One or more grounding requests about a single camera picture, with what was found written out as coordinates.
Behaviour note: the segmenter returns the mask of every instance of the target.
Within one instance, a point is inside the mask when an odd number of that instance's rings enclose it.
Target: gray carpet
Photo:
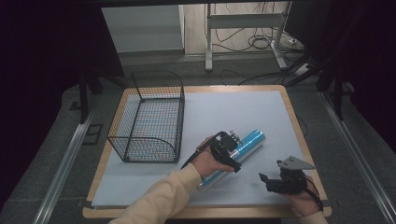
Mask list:
[[[278,71],[275,59],[268,54],[249,59],[240,58],[241,56],[234,57],[237,59],[215,57],[214,70],[211,73],[205,71],[205,64],[200,59],[174,63],[149,62],[140,65],[125,63],[124,72],[128,77],[131,71],[172,71],[180,75],[184,85],[190,86],[235,85],[247,77]],[[264,76],[252,79],[245,84],[278,84],[283,78]],[[332,205],[332,215],[327,219],[330,223],[387,223],[315,90],[315,80],[316,77],[311,77],[287,90]],[[87,197],[104,148],[106,134],[122,94],[122,89],[117,85],[104,79],[101,81],[105,86],[104,93],[100,95],[92,118],[92,124],[103,125],[101,137],[96,145],[83,145],[80,148],[49,223],[108,222],[108,219],[83,217],[80,206],[80,203]],[[0,223],[32,223],[78,126],[79,111],[70,110],[73,102],[78,102],[78,100],[77,87],[64,94],[63,107],[59,116],[29,170],[5,204],[0,215]],[[394,153],[359,115],[348,97],[343,99],[343,112],[347,127],[353,133],[364,156],[394,201],[396,198],[396,193],[394,193],[396,192],[396,178],[393,175],[396,168]],[[90,143],[92,138],[87,136],[84,141]],[[228,221],[228,223],[265,223],[265,220]],[[299,223],[296,218],[285,218],[281,221],[287,224]]]

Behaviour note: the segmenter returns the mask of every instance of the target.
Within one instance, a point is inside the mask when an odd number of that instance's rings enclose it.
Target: table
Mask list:
[[[185,87],[185,92],[242,92],[242,91],[279,91],[283,103],[287,109],[290,117],[292,128],[296,134],[298,143],[302,149],[304,160],[314,164],[311,157],[307,144],[304,140],[303,133],[299,127],[299,123],[294,114],[293,108],[290,103],[290,99],[286,93],[286,90],[282,86],[271,85],[271,86],[209,86],[209,87]],[[104,171],[106,169],[106,163],[109,158],[112,148],[107,142],[103,151],[101,160],[99,162],[94,180],[92,181],[92,187],[87,197],[87,201],[91,202],[97,191],[98,185],[102,179]],[[327,200],[326,193],[321,184],[318,172],[316,170],[311,171],[311,175],[318,188],[320,199],[322,201]],[[105,217],[118,217],[123,211],[123,208],[88,208],[83,209],[83,216],[87,218],[105,218]],[[324,215],[329,216],[332,213],[330,206],[325,206]],[[177,215],[172,218],[277,218],[277,217],[297,217],[298,214],[293,211],[290,205],[265,205],[265,206],[227,206],[227,207],[194,207],[188,206]]]

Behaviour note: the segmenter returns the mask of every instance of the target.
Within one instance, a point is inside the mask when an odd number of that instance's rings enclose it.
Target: wire mesh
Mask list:
[[[171,72],[132,73],[108,141],[123,161],[178,162],[184,118],[184,89]]]

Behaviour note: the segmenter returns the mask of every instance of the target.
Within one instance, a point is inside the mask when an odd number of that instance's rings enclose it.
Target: white paper sheet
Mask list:
[[[279,178],[277,160],[304,159],[279,91],[186,93],[180,160],[177,164],[125,163],[112,150],[93,206],[126,206],[156,181],[180,169],[208,136],[234,131],[241,139],[262,131],[266,140],[242,161],[238,173],[224,176],[205,192],[195,191],[191,205],[280,204],[287,201],[267,192],[259,172]]]

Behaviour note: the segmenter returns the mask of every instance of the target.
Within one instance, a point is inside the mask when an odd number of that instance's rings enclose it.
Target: blue cylinder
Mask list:
[[[255,151],[265,140],[265,135],[255,130],[248,134],[244,139],[242,139],[242,143],[238,144],[238,147],[230,152],[231,158],[235,161],[242,161],[248,155],[250,155],[253,151]],[[227,175],[228,173],[222,171],[216,171],[212,175],[202,178],[202,183],[198,186],[199,191],[207,190],[212,184],[216,183],[219,179],[223,176]]]

